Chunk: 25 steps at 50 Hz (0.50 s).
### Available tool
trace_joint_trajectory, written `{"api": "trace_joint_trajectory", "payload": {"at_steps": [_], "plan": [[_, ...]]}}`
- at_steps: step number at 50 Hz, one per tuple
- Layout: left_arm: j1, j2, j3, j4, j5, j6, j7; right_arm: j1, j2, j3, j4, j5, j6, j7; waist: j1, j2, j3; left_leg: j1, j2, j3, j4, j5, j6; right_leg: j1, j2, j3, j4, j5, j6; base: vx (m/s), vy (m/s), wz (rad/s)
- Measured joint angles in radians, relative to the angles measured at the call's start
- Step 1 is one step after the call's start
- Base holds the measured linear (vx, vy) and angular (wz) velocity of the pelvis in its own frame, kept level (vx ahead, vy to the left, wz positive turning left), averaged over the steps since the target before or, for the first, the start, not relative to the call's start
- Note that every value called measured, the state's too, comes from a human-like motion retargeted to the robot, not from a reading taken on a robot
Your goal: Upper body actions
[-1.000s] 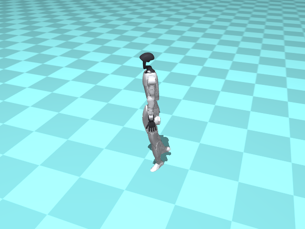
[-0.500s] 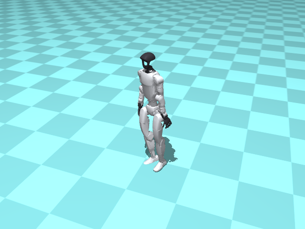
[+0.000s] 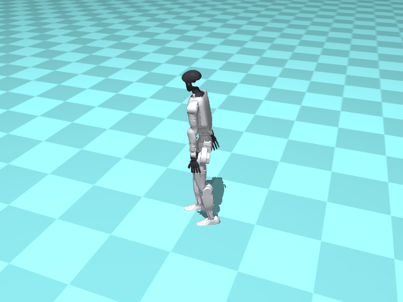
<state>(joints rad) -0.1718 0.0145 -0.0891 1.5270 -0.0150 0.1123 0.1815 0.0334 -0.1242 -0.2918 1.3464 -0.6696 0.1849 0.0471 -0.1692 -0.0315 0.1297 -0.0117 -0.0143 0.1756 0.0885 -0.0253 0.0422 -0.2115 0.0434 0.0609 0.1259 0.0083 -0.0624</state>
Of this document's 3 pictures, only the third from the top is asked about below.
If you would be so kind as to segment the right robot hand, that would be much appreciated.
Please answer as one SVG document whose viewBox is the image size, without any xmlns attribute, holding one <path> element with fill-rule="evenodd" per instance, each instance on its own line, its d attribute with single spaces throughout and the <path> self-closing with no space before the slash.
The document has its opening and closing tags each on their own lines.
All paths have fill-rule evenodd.
<svg viewBox="0 0 403 302">
<path fill-rule="evenodd" d="M 213 132 L 213 130 L 212 130 L 212 132 Z M 217 142 L 216 137 L 214 136 L 214 133 L 213 133 L 213 135 L 211 135 L 211 138 L 212 138 L 212 143 L 214 143 L 215 148 L 217 149 L 216 143 L 217 143 L 218 147 L 219 147 L 219 144 L 218 144 L 218 142 Z M 215 143 L 215 142 L 216 142 L 216 143 Z M 215 150 L 214 146 L 212 146 L 212 147 L 213 147 L 213 149 Z"/>
</svg>

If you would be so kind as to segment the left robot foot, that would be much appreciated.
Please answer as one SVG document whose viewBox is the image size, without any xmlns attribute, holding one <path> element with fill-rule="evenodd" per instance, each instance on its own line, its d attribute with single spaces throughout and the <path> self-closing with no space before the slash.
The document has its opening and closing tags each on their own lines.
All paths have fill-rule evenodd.
<svg viewBox="0 0 403 302">
<path fill-rule="evenodd" d="M 211 219 L 211 218 L 210 218 Z M 218 216 L 213 216 L 212 218 L 213 220 L 208 220 L 208 217 L 206 217 L 205 219 L 198 221 L 196 224 L 198 226 L 208 226 L 208 225 L 213 225 L 213 224 L 218 224 L 220 223 L 220 219 Z"/>
</svg>

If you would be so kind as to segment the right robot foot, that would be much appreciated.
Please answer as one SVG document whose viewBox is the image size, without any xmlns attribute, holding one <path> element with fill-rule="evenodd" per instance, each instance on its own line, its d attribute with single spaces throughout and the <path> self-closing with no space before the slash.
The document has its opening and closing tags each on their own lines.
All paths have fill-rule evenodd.
<svg viewBox="0 0 403 302">
<path fill-rule="evenodd" d="M 186 211 L 196 211 L 196 210 L 205 210 L 205 209 L 203 207 L 203 203 L 201 204 L 201 206 L 200 205 L 196 206 L 196 203 L 195 203 L 195 204 L 192 204 L 192 205 L 189 205 L 189 206 L 185 206 L 184 210 L 186 210 Z"/>
</svg>

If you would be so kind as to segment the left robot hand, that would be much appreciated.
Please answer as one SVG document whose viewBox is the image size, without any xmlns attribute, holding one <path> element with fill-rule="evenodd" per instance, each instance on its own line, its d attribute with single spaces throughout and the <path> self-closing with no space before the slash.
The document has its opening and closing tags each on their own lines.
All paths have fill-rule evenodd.
<svg viewBox="0 0 403 302">
<path fill-rule="evenodd" d="M 200 168 L 199 168 L 199 164 L 198 164 L 198 162 L 196 161 L 197 159 L 198 159 L 198 152 L 196 153 L 196 158 L 193 158 L 193 157 L 191 157 L 191 155 L 190 155 L 190 159 L 191 159 L 191 161 L 190 161 L 190 163 L 189 163 L 189 165 L 188 165 L 188 168 L 190 168 L 191 167 L 191 172 L 193 173 L 195 173 L 195 170 L 196 170 L 196 173 L 198 173 L 198 171 L 199 171 L 199 173 L 201 173 L 201 171 L 200 171 Z M 197 170 L 197 168 L 198 168 L 198 170 Z"/>
</svg>

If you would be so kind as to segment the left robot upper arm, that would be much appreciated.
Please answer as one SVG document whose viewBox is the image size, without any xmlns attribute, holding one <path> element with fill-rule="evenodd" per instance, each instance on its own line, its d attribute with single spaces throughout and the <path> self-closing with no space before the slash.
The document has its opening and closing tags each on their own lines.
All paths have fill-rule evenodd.
<svg viewBox="0 0 403 302">
<path fill-rule="evenodd" d="M 193 130 L 195 132 L 195 136 L 197 136 L 198 134 L 198 112 L 198 101 L 190 102 L 190 104 L 187 106 L 187 114 L 189 118 L 189 124 L 191 126 L 189 130 Z"/>
</svg>

